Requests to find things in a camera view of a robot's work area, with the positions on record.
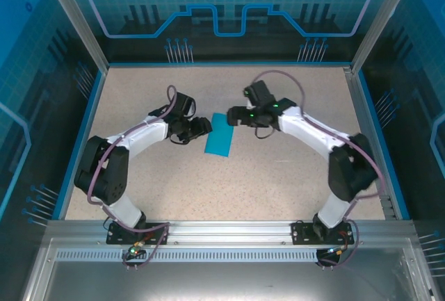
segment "enclosure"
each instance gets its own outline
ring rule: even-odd
[[[445,0],[0,0],[0,13],[0,299],[443,300]],[[291,229],[330,194],[327,161],[227,125],[266,70],[299,80],[313,118],[363,133],[384,176],[332,272]],[[264,81],[301,105],[282,74]],[[130,161],[126,193],[171,225],[127,272],[128,245],[106,244],[107,215],[74,177],[89,138],[138,124],[170,84],[213,132]]]

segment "cable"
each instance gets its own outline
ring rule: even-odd
[[[110,217],[107,216],[106,219],[104,220],[104,223],[102,223],[102,227],[103,227],[106,231],[108,231],[108,228],[105,228],[105,224],[106,224],[106,222],[107,222],[109,219],[110,219]]]
[[[348,235],[345,231],[339,231],[339,234],[343,237],[345,240],[345,251],[348,249]]]
[[[159,246],[162,243],[162,240],[167,236],[168,234],[168,225],[164,227],[163,233],[161,235],[161,237],[158,240],[158,243],[156,244],[156,247],[154,247],[152,253],[148,256],[147,260],[142,262],[139,265],[135,265],[134,268],[137,270],[138,268],[142,268],[143,266],[146,266],[154,257],[154,255],[156,254],[156,251],[158,250]],[[127,263],[127,257],[128,257],[128,252],[124,255],[123,259],[122,259],[122,264],[124,264],[127,268],[130,268],[131,266],[128,265]]]
[[[171,97],[170,96],[170,89],[173,89],[173,97]],[[128,136],[129,134],[131,134],[131,133],[133,133],[134,131],[136,131],[136,130],[138,130],[138,129],[140,129],[140,128],[142,128],[142,127],[145,127],[145,126],[147,126],[147,125],[150,125],[150,124],[152,124],[152,123],[154,123],[154,122],[157,122],[158,120],[160,120],[160,119],[163,119],[166,115],[168,115],[168,113],[170,113],[170,111],[173,109],[173,107],[175,106],[175,104],[176,104],[176,100],[177,100],[177,89],[176,89],[176,87],[174,87],[174,86],[172,86],[172,85],[170,85],[170,86],[168,86],[167,87],[167,97],[168,97],[168,100],[169,100],[169,102],[170,102],[170,104],[169,104],[169,106],[168,106],[168,108],[167,108],[167,110],[165,110],[165,112],[163,112],[160,116],[158,116],[158,117],[155,117],[155,118],[153,118],[153,119],[150,119],[149,121],[147,121],[147,122],[142,122],[142,123],[140,123],[140,124],[137,124],[136,126],[134,126],[134,127],[132,127],[132,128],[130,128],[130,129],[128,129],[128,130],[126,130],[118,139],[116,139],[107,149],[106,149],[106,151],[104,152],[104,155],[101,157],[101,159],[99,160],[99,163],[97,164],[97,167],[96,167],[96,170],[95,170],[95,173],[93,174],[93,176],[92,176],[92,179],[91,179],[91,182],[90,182],[90,186],[89,186],[89,188],[88,188],[88,192],[87,192],[87,201],[88,201],[88,203],[90,203],[90,204],[92,204],[92,205],[101,205],[102,206],[102,209],[104,210],[104,212],[111,218],[111,219],[113,219],[114,221],[116,221],[116,223],[118,223],[119,224],[119,226],[121,226],[122,228],[125,228],[125,229],[127,229],[127,230],[129,230],[129,231],[132,231],[132,232],[136,232],[136,233],[148,233],[148,232],[151,232],[151,231],[155,231],[155,230],[157,230],[157,229],[160,229],[160,228],[162,228],[162,227],[167,227],[168,225],[170,225],[170,223],[169,222],[166,222],[166,223],[163,223],[163,224],[160,224],[160,225],[158,225],[158,226],[155,226],[155,227],[153,227],[153,228],[149,228],[149,229],[135,229],[135,228],[131,228],[131,227],[128,227],[128,226],[126,226],[124,223],[122,223],[122,222],[120,222],[105,206],[103,206],[102,205],[102,203],[101,202],[95,202],[95,201],[93,201],[92,200],[92,192],[93,192],[93,189],[94,189],[94,187],[95,187],[95,184],[96,184],[96,181],[97,181],[97,178],[98,178],[98,176],[99,176],[99,173],[100,173],[100,170],[102,169],[102,166],[104,165],[104,163],[105,163],[105,161],[106,161],[106,159],[108,158],[108,155],[111,153],[111,151],[114,149],[114,147],[116,147],[116,145],[118,144],[118,143],[120,143],[120,141],[122,141],[126,136]]]
[[[171,142],[171,143],[174,143],[175,145],[180,145],[180,146],[188,145],[188,143],[190,142],[190,141],[184,141],[184,142],[182,143],[181,141],[174,141],[174,140],[172,139],[172,136],[169,136],[168,138],[170,139],[170,142]]]
[[[267,135],[267,136],[258,136],[258,127],[255,127],[255,136],[257,137],[257,139],[263,140],[263,139],[267,139],[269,137],[272,136],[272,134],[275,133],[275,129],[272,129],[272,131]]]
[[[346,263],[348,263],[351,260],[351,258],[357,252],[357,248],[359,247],[359,242],[360,242],[360,230],[359,230],[359,226],[357,225],[357,223],[354,220],[351,220],[351,219],[346,220],[345,222],[350,222],[351,224],[354,225],[354,228],[355,228],[355,244],[354,244],[354,248],[350,252],[349,256],[344,261],[342,261],[341,263],[336,264],[337,267],[344,266]]]
[[[266,70],[265,72],[258,74],[253,79],[252,83],[258,81],[259,78],[261,78],[263,75],[270,74],[270,73],[277,73],[277,74],[282,74],[284,76],[287,76],[298,86],[298,88],[300,89],[300,93],[301,93],[301,103],[299,105],[300,110],[301,110],[301,116],[303,117],[304,120],[307,121],[308,124],[315,127],[319,131],[322,131],[323,133],[325,133],[329,136],[332,136],[332,137],[336,138],[337,140],[340,140],[343,143],[346,143],[349,147],[355,149],[360,155],[362,155],[368,161],[368,163],[371,165],[371,167],[374,169],[375,173],[377,174],[378,179],[380,180],[380,184],[381,184],[380,190],[377,189],[377,192],[373,193],[371,195],[357,196],[351,202],[349,209],[344,214],[344,217],[347,217],[350,214],[350,212],[354,209],[355,205],[358,203],[359,200],[370,199],[370,198],[378,197],[379,195],[385,194],[386,193],[385,177],[383,176],[383,173],[380,170],[380,168],[378,167],[377,163],[375,163],[374,160],[362,148],[360,148],[359,146],[357,146],[355,143],[351,142],[350,140],[343,138],[341,136],[338,136],[336,133],[333,133],[333,132],[321,127],[320,125],[313,122],[305,115],[304,107],[305,107],[306,94],[305,94],[305,89],[303,88],[303,86],[301,85],[299,80],[297,80],[294,76],[290,75],[289,73],[283,72],[282,70]]]

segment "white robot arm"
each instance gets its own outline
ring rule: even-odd
[[[227,112],[230,125],[237,126],[241,123],[254,128],[272,127],[303,141],[328,162],[328,184],[332,192],[322,209],[314,216],[314,232],[324,240],[342,222],[356,194],[367,189],[377,177],[360,154],[327,133],[353,141],[372,156],[368,140],[362,134],[349,136],[329,128],[302,113],[300,107],[289,99],[276,101],[263,81],[245,88],[244,95],[248,98],[248,105],[235,106]]]
[[[139,153],[154,143],[160,142],[172,135],[178,137],[181,145],[211,132],[210,121],[204,117],[194,117],[194,99],[177,93],[177,101],[171,112],[163,119],[163,106],[152,111],[131,133],[124,136],[122,132],[116,136],[100,138],[94,136],[87,142],[79,169],[74,178],[74,184],[85,194],[92,182],[93,174],[104,152],[120,137],[123,139],[111,150],[106,165],[102,166],[92,192],[92,200],[105,206],[113,218],[130,228],[141,229],[145,226],[145,215],[138,209],[125,193],[127,186],[128,164]]]

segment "blue edge trim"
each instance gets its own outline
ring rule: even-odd
[[[377,113],[375,112],[373,100],[371,99],[371,94],[369,93],[368,85],[366,84],[366,80],[364,78],[362,70],[359,71],[359,79],[360,79],[360,85],[362,86],[363,89],[364,97],[366,99],[366,104],[368,105],[369,112],[371,114],[371,119],[373,121],[375,132],[377,133],[377,139],[382,148],[383,158],[385,159],[385,162],[387,164],[389,178],[391,179],[391,183],[394,188],[394,194],[396,195],[396,201],[397,201],[397,203],[395,204],[398,205],[400,214],[402,215],[402,219],[409,220],[410,214],[408,213],[405,199],[403,199],[402,189],[398,182],[396,171],[394,169],[394,165],[392,164],[391,157],[389,155],[388,146],[385,141],[385,137],[383,136],[382,127],[378,122]]]
[[[337,66],[349,66],[350,63],[347,62],[338,62],[338,63],[297,63],[295,61],[292,62],[242,62],[242,63],[192,63],[191,65],[194,66],[218,66],[218,65],[337,65]],[[165,64],[165,63],[112,63],[111,66],[116,67],[135,67],[135,66],[145,66],[145,67],[159,67],[162,66],[168,66],[173,67],[173,65]],[[58,220],[61,218],[62,212],[65,210],[67,203],[67,199],[69,199],[70,196],[68,196],[73,189],[73,181],[74,181],[74,171],[77,168],[77,165],[79,164],[80,159],[80,152],[83,150],[86,139],[88,138],[88,135],[91,130],[92,121],[94,120],[95,113],[97,110],[97,105],[99,104],[99,98],[102,93],[102,88],[104,87],[105,78],[104,75],[102,75],[101,72],[97,74],[97,79],[95,81],[95,85],[93,86],[90,100],[88,101],[88,105],[86,107],[85,115],[83,116],[83,120],[81,123],[81,127],[79,129],[79,134],[77,135],[76,142],[74,144],[74,149],[71,155],[70,162],[67,167],[67,172],[65,173],[65,178],[63,179],[62,187],[60,189],[60,194],[58,196],[58,200],[56,203],[56,207],[54,209],[52,218],[54,220]],[[380,127],[380,123],[378,122],[377,114],[375,112],[375,109],[373,107],[373,102],[371,99],[371,94],[369,93],[368,86],[366,84],[363,72],[359,71],[359,82],[363,88],[364,97],[366,99],[366,104],[369,107],[369,111],[371,114],[371,119],[373,121],[373,125],[375,127],[375,131],[377,133],[379,144],[382,148],[383,157],[385,159],[385,162],[387,164],[389,178],[391,179],[393,188],[394,188],[394,194],[396,196],[397,205],[400,210],[400,214],[402,215],[402,219],[409,220],[410,215],[408,213],[405,200],[403,199],[402,190],[400,187],[400,184],[398,182],[396,171],[394,169],[394,166],[391,161],[391,157],[389,155],[388,146],[385,141],[385,137],[383,136],[382,128]]]
[[[105,76],[102,74],[102,72],[98,71],[95,79],[95,84],[92,87],[90,98],[85,109],[85,113],[83,114],[81,127],[77,134],[77,139],[72,150],[70,162],[68,163],[67,171],[65,173],[65,177],[63,178],[63,183],[62,187],[60,188],[57,203],[54,207],[52,215],[53,220],[59,220],[65,217],[66,208],[73,190],[74,175],[80,162],[81,152],[83,151],[83,148],[85,147],[86,141],[90,134],[92,121],[95,118],[97,105],[99,104],[99,99],[102,93],[102,88],[104,87],[104,83]]]

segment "metal frame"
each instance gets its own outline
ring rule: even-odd
[[[163,250],[186,251],[190,249],[218,251],[221,249],[260,250],[315,250],[319,246],[292,245],[293,221],[263,222],[171,222],[167,245]],[[360,231],[359,247],[364,249],[401,249],[405,253],[405,274],[412,280],[418,300],[430,300],[426,279],[421,268],[421,247],[412,221],[357,221]],[[110,249],[126,249],[125,246],[105,244],[106,232],[101,221],[49,221],[42,247],[35,261],[23,300],[43,300],[51,273],[57,262],[58,251],[91,250],[109,252]],[[79,261],[97,261],[79,259]],[[115,258],[100,261],[116,261]]]
[[[104,52],[102,52],[102,49],[100,48],[99,43],[96,40],[96,37],[92,33],[85,17],[83,16],[76,0],[58,1],[67,14],[68,18],[70,19],[71,24],[74,26],[80,38],[82,39],[82,42],[84,43],[86,49],[96,63],[96,66],[99,68],[99,71],[106,75],[106,73],[108,72],[108,67],[110,66],[104,55]]]
[[[389,198],[380,198],[380,200],[382,200],[382,207],[385,218],[392,219],[395,216],[397,219],[402,220],[403,214],[397,202],[396,193],[394,191],[393,182],[391,181],[388,164],[383,154],[382,146],[380,145],[378,140],[377,131],[375,130],[375,125],[371,117],[371,110],[366,103],[363,87],[360,84],[358,75],[353,74],[350,68],[345,69],[345,77],[354,104],[355,113],[357,114],[360,129],[362,133],[369,139],[371,149],[374,152],[374,159],[380,166],[380,169],[385,176],[385,185],[387,189],[386,194],[389,196]]]
[[[375,19],[369,27],[368,32],[364,36],[364,39],[353,58],[353,61],[351,63],[353,74],[358,73],[362,68],[365,60],[368,58],[368,55],[371,53],[372,48],[377,42],[377,39],[380,37],[380,34],[383,32],[383,29],[387,25],[387,22],[393,15],[399,1],[400,0],[383,1],[379,11],[377,12],[377,15],[375,16]]]

